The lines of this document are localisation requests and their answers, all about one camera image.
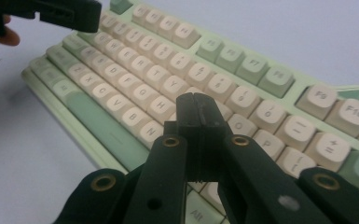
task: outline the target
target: black mechanical arm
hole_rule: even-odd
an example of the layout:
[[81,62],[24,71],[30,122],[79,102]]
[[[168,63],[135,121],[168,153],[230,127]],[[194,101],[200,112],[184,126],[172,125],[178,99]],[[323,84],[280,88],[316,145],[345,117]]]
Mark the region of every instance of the black mechanical arm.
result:
[[55,223],[185,223],[187,181],[218,182],[232,224],[359,223],[359,190],[323,168],[286,175],[247,136],[232,134],[214,99],[184,94],[144,165],[86,176]]
[[0,36],[4,36],[4,14],[40,20],[78,31],[98,30],[102,5],[96,0],[0,0]]

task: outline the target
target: keyboard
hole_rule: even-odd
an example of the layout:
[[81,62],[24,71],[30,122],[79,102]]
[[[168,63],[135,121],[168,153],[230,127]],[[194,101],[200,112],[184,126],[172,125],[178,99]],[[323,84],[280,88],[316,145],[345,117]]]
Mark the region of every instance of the keyboard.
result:
[[[292,177],[322,166],[359,188],[359,87],[332,87],[141,1],[111,1],[22,77],[98,167],[143,164],[175,99],[203,92]],[[228,223],[216,183],[189,183],[186,223]]]

